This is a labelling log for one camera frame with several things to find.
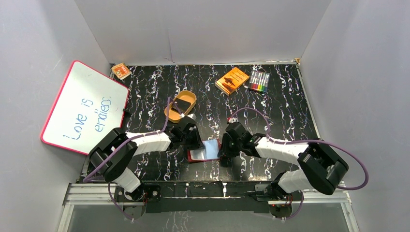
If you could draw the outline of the red card holder wallet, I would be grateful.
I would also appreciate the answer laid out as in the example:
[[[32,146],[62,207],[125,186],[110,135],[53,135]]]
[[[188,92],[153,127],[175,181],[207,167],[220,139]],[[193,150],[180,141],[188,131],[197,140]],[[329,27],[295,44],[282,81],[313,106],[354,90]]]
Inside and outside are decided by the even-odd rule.
[[[218,153],[220,151],[219,139],[212,139],[203,141],[204,148],[188,151],[188,162],[204,162],[218,160]]]

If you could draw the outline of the stack of black credit cards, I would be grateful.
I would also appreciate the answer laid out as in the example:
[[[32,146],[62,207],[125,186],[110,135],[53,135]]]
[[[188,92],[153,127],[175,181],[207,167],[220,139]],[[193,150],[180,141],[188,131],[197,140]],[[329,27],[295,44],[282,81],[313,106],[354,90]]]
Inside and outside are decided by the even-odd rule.
[[[185,101],[182,99],[175,99],[173,104],[173,108],[179,113],[185,113],[190,106],[191,103],[189,101]]]

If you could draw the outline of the orange oval tray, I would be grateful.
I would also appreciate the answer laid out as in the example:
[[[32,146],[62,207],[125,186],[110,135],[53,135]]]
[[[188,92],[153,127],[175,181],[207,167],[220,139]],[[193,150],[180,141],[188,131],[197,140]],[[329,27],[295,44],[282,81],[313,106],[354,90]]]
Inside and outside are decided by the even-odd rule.
[[[183,90],[177,94],[164,109],[164,114],[169,116],[169,121],[178,123],[181,118],[187,116],[196,105],[197,97],[193,92]]]

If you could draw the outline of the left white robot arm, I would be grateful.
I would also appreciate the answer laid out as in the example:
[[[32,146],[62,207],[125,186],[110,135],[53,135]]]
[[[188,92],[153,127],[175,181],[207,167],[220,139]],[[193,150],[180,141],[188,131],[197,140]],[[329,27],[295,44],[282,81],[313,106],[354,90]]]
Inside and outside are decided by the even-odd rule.
[[[121,128],[114,128],[89,152],[90,163],[106,182],[116,183],[132,201],[139,201],[144,196],[145,186],[128,168],[132,158],[180,146],[187,150],[203,148],[195,119],[195,114],[189,114],[177,124],[166,126],[164,131],[128,134]]]

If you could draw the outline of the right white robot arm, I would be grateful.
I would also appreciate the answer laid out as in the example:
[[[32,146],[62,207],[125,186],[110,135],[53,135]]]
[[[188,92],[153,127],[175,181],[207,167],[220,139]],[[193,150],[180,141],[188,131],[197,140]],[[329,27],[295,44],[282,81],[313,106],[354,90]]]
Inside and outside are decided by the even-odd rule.
[[[349,170],[348,164],[323,141],[291,144],[262,133],[251,134],[241,123],[233,122],[223,134],[218,157],[232,159],[240,153],[281,160],[299,167],[296,171],[280,173],[268,187],[278,200],[285,200],[291,193],[305,189],[332,195]]]

